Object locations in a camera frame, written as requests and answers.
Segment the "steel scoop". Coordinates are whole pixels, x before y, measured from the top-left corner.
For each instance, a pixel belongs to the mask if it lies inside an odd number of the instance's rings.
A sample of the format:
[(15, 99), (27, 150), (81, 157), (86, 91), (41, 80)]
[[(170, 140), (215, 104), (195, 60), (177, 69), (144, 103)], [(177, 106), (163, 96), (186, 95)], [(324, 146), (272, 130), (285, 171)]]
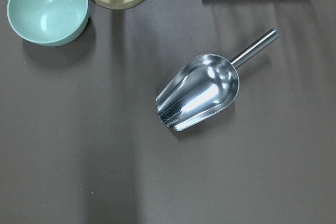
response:
[(156, 97), (156, 112), (171, 130), (182, 131), (229, 107), (237, 97), (237, 69), (279, 37), (273, 28), (233, 59), (203, 54), (187, 63)]

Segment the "mint green bowl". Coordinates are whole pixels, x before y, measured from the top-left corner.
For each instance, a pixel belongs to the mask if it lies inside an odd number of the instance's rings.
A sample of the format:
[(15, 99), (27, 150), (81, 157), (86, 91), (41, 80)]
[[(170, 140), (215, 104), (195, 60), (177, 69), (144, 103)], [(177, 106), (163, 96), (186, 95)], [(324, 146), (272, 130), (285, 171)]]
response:
[(22, 39), (41, 46), (75, 40), (89, 18), (88, 0), (8, 0), (7, 18)]

